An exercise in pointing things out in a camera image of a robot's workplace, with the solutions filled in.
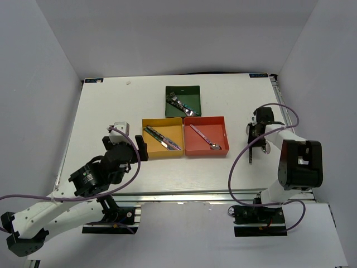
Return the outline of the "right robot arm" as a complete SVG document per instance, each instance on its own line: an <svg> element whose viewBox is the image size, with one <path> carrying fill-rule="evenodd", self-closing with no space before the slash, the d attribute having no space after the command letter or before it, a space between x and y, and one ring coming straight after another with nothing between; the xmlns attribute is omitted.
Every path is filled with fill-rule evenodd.
<svg viewBox="0 0 357 268"><path fill-rule="evenodd" d="M270 153L273 144L280 150L277 179L254 200L252 217L260 223L272 216L272 209L285 204L294 195L319 188L323 182L322 145L302 138L274 118L270 107L259 107L253 112L246 129L249 145L249 163L253 149Z"/></svg>

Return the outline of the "pink handled spoon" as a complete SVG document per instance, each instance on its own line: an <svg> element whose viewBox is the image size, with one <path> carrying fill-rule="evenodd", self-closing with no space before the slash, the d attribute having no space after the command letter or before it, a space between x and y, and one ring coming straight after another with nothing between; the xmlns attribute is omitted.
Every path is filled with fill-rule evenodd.
<svg viewBox="0 0 357 268"><path fill-rule="evenodd" d="M221 146L218 143L213 143L196 126L190 124L190 127L210 146L211 150L221 150Z"/></svg>

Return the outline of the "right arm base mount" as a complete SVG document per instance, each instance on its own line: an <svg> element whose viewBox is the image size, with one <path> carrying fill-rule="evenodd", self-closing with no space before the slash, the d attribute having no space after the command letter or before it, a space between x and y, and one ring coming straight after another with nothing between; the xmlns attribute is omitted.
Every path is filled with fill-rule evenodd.
<svg viewBox="0 0 357 268"><path fill-rule="evenodd" d="M235 237L287 236L282 208L233 205L228 215L234 219Z"/></svg>

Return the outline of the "pink handled knife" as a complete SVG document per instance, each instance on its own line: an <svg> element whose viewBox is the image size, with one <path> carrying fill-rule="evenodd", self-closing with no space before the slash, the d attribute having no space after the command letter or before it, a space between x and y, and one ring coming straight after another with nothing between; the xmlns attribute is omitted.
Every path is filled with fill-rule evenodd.
<svg viewBox="0 0 357 268"><path fill-rule="evenodd" d="M167 145L167 149L170 147L171 150L182 150L182 148L178 144L170 140L168 137L165 137L164 135L159 133L156 129L152 128L151 126L147 126L147 129L150 130L150 132L158 138L159 142L165 143Z"/></svg>

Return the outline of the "green handled fork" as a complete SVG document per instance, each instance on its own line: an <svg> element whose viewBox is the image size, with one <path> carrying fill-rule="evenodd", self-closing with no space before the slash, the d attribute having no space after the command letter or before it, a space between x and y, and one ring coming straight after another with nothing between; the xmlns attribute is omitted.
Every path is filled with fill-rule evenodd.
<svg viewBox="0 0 357 268"><path fill-rule="evenodd" d="M187 115L188 117L198 117L198 116L200 116L200 113L195 111L193 108L189 107L185 103L182 103L182 104L185 107L184 110L183 110L185 115Z"/></svg>

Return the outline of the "black handled knife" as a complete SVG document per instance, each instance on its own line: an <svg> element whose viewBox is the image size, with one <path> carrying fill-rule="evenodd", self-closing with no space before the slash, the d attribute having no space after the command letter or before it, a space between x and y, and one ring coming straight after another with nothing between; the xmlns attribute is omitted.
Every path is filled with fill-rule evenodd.
<svg viewBox="0 0 357 268"><path fill-rule="evenodd" d="M167 150L169 150L169 151L181 151L182 150L182 148L177 143L175 143L168 137L162 135L161 133L159 133L157 130L155 130L151 126L146 126L144 128L144 130L150 136L152 136L155 140L157 140Z"/></svg>

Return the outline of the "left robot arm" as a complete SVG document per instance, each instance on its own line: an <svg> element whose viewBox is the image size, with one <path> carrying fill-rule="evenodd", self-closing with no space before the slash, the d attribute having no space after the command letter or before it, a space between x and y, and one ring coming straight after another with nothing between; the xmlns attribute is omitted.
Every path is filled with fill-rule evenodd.
<svg viewBox="0 0 357 268"><path fill-rule="evenodd" d="M21 212L1 215L2 230L9 233L8 249L18 257L38 251L55 236L84 224L105 227L102 233L124 228L135 233L134 208L120 207L112 197L111 185L125 187L122 180L133 164L148 160L147 144L141 135L136 144L127 136L102 139L106 152L89 160L46 197Z"/></svg>

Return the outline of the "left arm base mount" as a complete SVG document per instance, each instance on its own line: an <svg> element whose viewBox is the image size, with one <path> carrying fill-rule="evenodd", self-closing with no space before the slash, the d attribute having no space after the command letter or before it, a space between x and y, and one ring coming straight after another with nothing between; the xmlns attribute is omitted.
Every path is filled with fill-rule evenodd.
<svg viewBox="0 0 357 268"><path fill-rule="evenodd" d="M97 198L102 218L83 225L83 234L134 235L139 225L139 208L119 206L111 195Z"/></svg>

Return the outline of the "pink handled fork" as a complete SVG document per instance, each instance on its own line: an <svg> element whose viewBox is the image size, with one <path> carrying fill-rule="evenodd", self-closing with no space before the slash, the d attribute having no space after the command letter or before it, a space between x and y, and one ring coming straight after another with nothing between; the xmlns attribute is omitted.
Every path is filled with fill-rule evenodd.
<svg viewBox="0 0 357 268"><path fill-rule="evenodd" d="M181 111L185 108L174 92L171 92L166 96L166 102Z"/></svg>

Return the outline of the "black handled fork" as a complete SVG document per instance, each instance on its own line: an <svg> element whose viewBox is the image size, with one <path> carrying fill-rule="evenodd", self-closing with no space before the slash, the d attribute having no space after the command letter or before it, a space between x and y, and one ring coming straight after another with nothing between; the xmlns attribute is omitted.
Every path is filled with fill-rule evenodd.
<svg viewBox="0 0 357 268"><path fill-rule="evenodd" d="M184 114L188 117L193 117L196 115L196 112L191 109L190 107L188 107L187 105L185 105L184 103L182 103L180 100L178 100L177 98L166 98L166 102L172 106L174 106L175 108L181 110L182 112L184 112Z"/></svg>

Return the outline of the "black handled spoon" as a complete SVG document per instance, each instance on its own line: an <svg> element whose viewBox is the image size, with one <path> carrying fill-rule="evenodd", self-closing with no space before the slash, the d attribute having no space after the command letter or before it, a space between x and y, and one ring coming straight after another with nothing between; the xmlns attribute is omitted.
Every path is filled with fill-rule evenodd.
<svg viewBox="0 0 357 268"><path fill-rule="evenodd" d="M251 165L253 162L253 148L254 146L249 147L249 164Z"/></svg>

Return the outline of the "green handled knife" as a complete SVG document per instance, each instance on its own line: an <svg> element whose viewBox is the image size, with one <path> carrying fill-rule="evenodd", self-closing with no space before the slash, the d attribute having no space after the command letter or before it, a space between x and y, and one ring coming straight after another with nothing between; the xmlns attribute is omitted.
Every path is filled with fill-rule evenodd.
<svg viewBox="0 0 357 268"><path fill-rule="evenodd" d="M146 126L144 128L144 131L147 132L150 136L152 136L155 140L157 140L164 148L167 150L175 150L175 148L171 145L169 140L162 134L160 134L158 131L156 131L154 128L151 126Z"/></svg>

